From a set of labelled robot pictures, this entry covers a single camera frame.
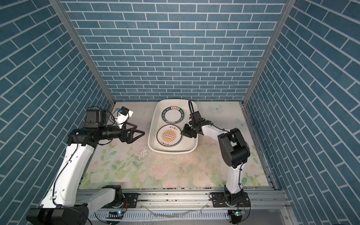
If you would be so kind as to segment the orange sunburst plate front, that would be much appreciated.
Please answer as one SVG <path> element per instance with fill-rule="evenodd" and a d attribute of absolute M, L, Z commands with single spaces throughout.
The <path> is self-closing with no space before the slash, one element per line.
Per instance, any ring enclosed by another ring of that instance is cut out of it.
<path fill-rule="evenodd" d="M 158 130 L 156 138 L 162 146 L 173 147 L 182 140 L 181 132 L 178 126 L 165 125 Z"/>

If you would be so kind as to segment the green rimmed plate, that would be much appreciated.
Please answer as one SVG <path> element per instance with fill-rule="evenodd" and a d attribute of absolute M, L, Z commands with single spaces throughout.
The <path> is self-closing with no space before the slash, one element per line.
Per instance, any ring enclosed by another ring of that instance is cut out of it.
<path fill-rule="evenodd" d="M 183 121 L 184 116 L 184 111 L 177 106 L 168 107 L 161 114 L 162 120 L 167 124 L 178 124 Z"/>

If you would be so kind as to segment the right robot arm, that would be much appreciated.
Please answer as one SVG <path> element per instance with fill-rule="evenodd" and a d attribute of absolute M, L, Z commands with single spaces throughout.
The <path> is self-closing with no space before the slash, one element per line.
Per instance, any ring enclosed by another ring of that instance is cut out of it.
<path fill-rule="evenodd" d="M 224 186 L 225 202 L 230 206 L 250 207 L 250 199 L 243 189 L 243 169 L 250 157 L 250 148 L 239 129 L 226 130 L 215 126 L 203 118 L 198 111 L 190 112 L 190 120 L 184 125 L 181 134 L 188 138 L 198 135 L 211 137 L 218 141 L 223 161 L 228 166 Z"/>

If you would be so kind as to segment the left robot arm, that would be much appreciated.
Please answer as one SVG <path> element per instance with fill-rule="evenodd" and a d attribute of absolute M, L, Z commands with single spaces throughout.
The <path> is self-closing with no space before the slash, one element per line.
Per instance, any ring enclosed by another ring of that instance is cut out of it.
<path fill-rule="evenodd" d="M 68 135 L 63 162 L 47 195 L 36 208 L 29 209 L 26 219 L 33 225 L 85 225 L 89 216 L 104 206 L 114 208 L 122 215 L 128 207 L 120 185 L 104 186 L 90 197 L 77 201 L 80 181 L 100 141 L 119 139 L 122 143 L 133 143 L 145 132 L 137 129 L 128 119 L 133 112 L 125 107 L 118 110 L 113 124 L 106 122 L 107 111 L 96 106 L 86 110 L 82 128 Z"/>

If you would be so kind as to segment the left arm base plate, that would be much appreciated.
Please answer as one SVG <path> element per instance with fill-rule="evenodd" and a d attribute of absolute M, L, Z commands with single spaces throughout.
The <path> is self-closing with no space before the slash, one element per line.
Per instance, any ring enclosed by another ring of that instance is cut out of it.
<path fill-rule="evenodd" d="M 124 193 L 122 197 L 116 197 L 114 201 L 106 204 L 102 209 L 134 209 L 138 202 L 138 193 Z"/>

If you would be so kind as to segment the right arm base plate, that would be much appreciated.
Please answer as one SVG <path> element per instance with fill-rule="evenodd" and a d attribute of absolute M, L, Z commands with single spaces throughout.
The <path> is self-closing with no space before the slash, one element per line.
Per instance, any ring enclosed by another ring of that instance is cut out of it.
<path fill-rule="evenodd" d="M 209 199 L 212 202 L 214 208 L 224 207 L 250 207 L 251 202 L 248 194 L 244 191 L 240 191 L 236 194 L 229 192 L 211 192 L 209 193 Z"/>

